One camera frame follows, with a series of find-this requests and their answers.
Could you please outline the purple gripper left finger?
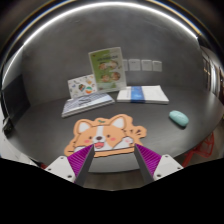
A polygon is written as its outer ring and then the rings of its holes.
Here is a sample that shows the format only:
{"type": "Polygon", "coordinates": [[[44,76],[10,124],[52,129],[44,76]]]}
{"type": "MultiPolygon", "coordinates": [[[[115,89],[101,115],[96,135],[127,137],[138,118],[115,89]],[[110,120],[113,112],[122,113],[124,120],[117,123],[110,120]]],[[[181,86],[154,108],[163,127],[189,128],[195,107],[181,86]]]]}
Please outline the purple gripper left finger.
{"type": "Polygon", "coordinates": [[[94,158],[94,147],[87,146],[72,155],[59,156],[45,171],[83,186],[94,158]]]}

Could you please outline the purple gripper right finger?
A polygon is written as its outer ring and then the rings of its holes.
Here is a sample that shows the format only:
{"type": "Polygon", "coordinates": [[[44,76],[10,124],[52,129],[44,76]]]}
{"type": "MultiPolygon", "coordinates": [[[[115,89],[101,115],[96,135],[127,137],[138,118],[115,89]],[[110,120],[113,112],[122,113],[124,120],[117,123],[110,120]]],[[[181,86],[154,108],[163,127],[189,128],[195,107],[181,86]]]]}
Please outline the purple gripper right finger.
{"type": "Polygon", "coordinates": [[[149,184],[182,169],[182,166],[170,155],[156,152],[136,144],[134,155],[138,162],[144,183],[149,184]]]}

